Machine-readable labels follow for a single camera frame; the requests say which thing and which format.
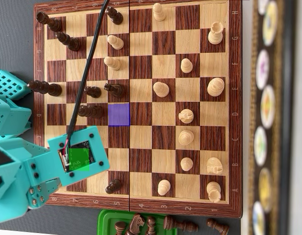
black cable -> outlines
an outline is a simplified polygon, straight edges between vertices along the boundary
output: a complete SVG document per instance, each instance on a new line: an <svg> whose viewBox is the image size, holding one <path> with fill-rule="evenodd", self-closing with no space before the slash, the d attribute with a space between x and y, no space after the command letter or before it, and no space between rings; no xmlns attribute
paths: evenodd
<svg viewBox="0 0 302 235"><path fill-rule="evenodd" d="M103 20L104 13L105 13L105 10L106 10L107 5L108 5L109 2L110 2L110 0L105 0L104 1L103 7L102 7L101 12L100 12L100 16L98 18L96 31L95 31L94 37L93 37L93 42L92 42L91 49L90 49L90 52L89 52L89 56L88 56L88 59L87 59L86 67L85 67L84 72L83 72L81 84L80 84L80 87L79 87L79 90L78 90L72 119L71 119L71 122L69 124L68 131L67 131L67 139L68 139L68 145L69 146L70 146L70 139L72 137L72 134L74 132L75 125L76 125L76 122L77 122L78 111L79 111L79 107L80 107L80 104L81 104L81 99L82 99L82 95L83 95L83 92L84 92L84 88L86 86L87 77L88 77L89 69L90 69L90 66L91 66L92 58L93 58L94 52L96 50L98 37L99 37L99 32L100 32L101 25L102 25L102 20Z"/></svg>

green tray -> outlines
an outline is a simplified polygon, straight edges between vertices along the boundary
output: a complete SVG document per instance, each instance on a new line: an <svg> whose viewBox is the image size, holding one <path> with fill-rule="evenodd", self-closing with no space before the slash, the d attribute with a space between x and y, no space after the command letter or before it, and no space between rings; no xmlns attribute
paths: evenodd
<svg viewBox="0 0 302 235"><path fill-rule="evenodd" d="M163 215L159 214L147 214L147 213L140 213L141 216L145 220L147 220L148 216L153 216L155 218L155 230L157 235L177 235L177 229L172 230L164 230L163 229L163 222L164 217ZM129 224L132 221L133 216L135 213L133 212L125 212L125 211L109 211L109 210L102 210L99 214L98 218L98 235L115 235L115 223L119 221L123 221L126 223L127 227L124 230L124 233L129 228ZM140 234L144 235L146 234L146 231L148 230L147 222L145 222L145 225L143 228L140 228Z"/></svg>

gray table surface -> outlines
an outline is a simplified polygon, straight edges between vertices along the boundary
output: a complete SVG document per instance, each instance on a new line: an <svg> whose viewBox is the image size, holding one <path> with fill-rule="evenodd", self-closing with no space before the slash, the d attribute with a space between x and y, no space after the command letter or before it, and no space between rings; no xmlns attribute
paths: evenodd
<svg viewBox="0 0 302 235"><path fill-rule="evenodd" d="M25 82L33 77L33 5L38 0L0 0L0 70L7 70ZM15 102L32 108L33 94ZM33 130L22 135L33 142ZM100 210L60 206L43 206L23 217L0 224L2 230L13 230L55 235L95 235ZM176 216L199 225L197 233L178 231L179 235L217 235L205 225L206 217ZM217 219L230 226L229 235L240 234L240 219Z"/></svg>

wooden chessboard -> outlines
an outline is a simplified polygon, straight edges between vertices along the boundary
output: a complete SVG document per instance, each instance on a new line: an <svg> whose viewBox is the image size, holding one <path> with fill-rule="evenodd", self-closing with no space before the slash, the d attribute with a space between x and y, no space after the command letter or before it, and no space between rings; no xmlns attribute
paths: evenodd
<svg viewBox="0 0 302 235"><path fill-rule="evenodd" d="M43 11L58 18L63 31L81 41L81 50L69 51L46 26L34 21L34 74L36 80L62 86L60 97L35 94L35 143L65 134L70 122L79 83L86 64L101 0L63 0L36 4L34 15ZM157 22L152 6L163 5L166 19ZM98 86L100 98L84 96L83 104L100 105L106 111L113 103L129 103L130 126L109 126L108 112L101 119L78 117L76 129L95 125L110 162L110 170L74 185L61 188L49 204L115 210L197 214L221 217L242 215L242 4L240 0L111 0L124 21L115 25L105 15L87 86ZM208 42L213 22L224 26L219 45ZM121 50L107 43L108 35L123 39ZM119 71L107 68L103 59L117 57ZM192 61L185 74L181 60ZM225 81L219 97L207 93L214 77ZM170 93L159 98L152 90L155 82L166 83ZM120 83L126 94L118 99L108 94L105 83ZM194 112L194 120L178 119L183 109ZM178 142L182 130L191 130L194 141ZM193 168L185 172L180 160L189 157ZM210 157L221 160L221 175L207 173ZM121 190L108 195L108 182L120 179ZM171 183L160 196L160 180ZM206 185L221 186L221 200L211 203Z"/></svg>

purple square highlight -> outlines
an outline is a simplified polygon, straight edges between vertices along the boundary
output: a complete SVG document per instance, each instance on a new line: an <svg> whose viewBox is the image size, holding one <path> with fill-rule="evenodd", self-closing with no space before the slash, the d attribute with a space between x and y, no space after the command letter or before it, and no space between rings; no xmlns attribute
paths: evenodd
<svg viewBox="0 0 302 235"><path fill-rule="evenodd" d="M129 104L108 104L109 126L130 126Z"/></svg>

